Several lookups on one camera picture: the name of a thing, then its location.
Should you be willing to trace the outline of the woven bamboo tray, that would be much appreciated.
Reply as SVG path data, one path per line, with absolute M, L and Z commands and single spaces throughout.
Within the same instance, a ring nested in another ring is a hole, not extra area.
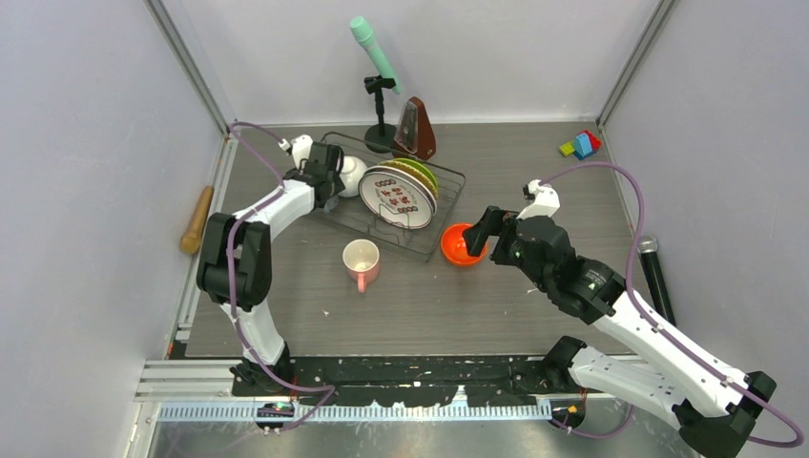
M 434 196 L 435 198 L 439 197 L 439 187 L 435 188 L 432 185 L 432 183 L 429 181 L 429 179 L 424 174 L 422 174 L 420 171 L 416 170 L 415 168 L 413 168 L 413 167 L 411 167 L 409 165 L 406 165 L 404 163 L 398 162 L 398 161 L 396 161 L 396 159 L 383 161 L 383 162 L 381 162 L 381 165 L 385 166 L 385 167 L 393 168 L 393 169 L 398 170 L 400 172 L 407 173 L 407 174 L 411 175 L 412 177 L 415 177 L 420 183 L 422 183 L 429 190 L 429 192 L 431 193 L 432 196 Z

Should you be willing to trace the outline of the lime green plate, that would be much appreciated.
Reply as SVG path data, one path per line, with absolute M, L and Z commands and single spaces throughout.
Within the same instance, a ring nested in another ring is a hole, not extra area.
M 438 188 L 438 180 L 435 175 L 420 161 L 407 158 L 397 157 L 396 161 L 409 165 L 424 174 L 435 188 Z

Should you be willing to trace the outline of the black wire dish rack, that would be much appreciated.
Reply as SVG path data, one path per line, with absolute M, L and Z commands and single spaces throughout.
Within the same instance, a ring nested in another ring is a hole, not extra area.
M 336 131 L 323 134 L 321 141 L 336 144 L 346 156 L 358 157 L 370 171 L 361 180 L 357 197 L 341 198 L 321 219 L 398 255 L 430 260 L 466 186 L 466 176 L 423 162 L 438 180 L 439 197 L 435 198 L 414 177 L 380 165 L 393 159 L 393 148 L 391 153 L 377 154 L 365 147 L 362 138 Z

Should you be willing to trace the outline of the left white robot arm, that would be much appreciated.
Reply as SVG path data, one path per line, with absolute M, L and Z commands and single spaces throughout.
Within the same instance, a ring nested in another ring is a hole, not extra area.
M 345 188 L 341 147 L 301 135 L 285 146 L 294 166 L 268 195 L 234 214 L 214 213 L 201 245 L 197 287 L 228 316 L 243 364 L 267 393 L 284 393 L 294 370 L 268 305 L 272 243 L 292 223 L 330 209 Z

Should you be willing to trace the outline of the white bowl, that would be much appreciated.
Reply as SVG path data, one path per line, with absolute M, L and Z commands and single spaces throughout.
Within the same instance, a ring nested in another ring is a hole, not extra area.
M 356 156 L 345 156 L 342 161 L 340 178 L 344 189 L 339 192 L 341 198 L 353 198 L 359 195 L 359 182 L 367 165 Z

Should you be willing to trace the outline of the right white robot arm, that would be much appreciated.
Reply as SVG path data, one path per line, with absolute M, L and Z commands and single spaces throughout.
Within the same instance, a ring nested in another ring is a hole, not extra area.
M 576 254 L 568 233 L 548 216 L 521 219 L 489 206 L 462 233 L 467 253 L 498 239 L 490 259 L 520 270 L 560 311 L 632 349 L 646 366 L 625 364 L 564 336 L 541 366 L 550 387 L 610 393 L 655 415 L 704 457 L 736 457 L 751 438 L 761 402 L 776 382 L 744 373 L 702 349 L 644 303 L 607 264 Z

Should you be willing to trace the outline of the pink mug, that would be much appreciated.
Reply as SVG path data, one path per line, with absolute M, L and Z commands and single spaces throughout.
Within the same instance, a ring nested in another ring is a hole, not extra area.
M 381 252 L 373 241 L 355 239 L 343 248 L 342 262 L 349 276 L 357 284 L 358 291 L 365 293 L 367 287 L 380 274 Z

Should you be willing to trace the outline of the orange bowl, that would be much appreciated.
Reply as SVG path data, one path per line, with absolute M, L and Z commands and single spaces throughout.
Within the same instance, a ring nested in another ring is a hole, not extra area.
M 473 257 L 467 252 L 467 244 L 463 237 L 471 224 L 466 222 L 455 223 L 447 227 L 440 239 L 441 251 L 448 262 L 460 267 L 469 267 L 480 262 L 488 251 L 488 243 L 480 255 Z

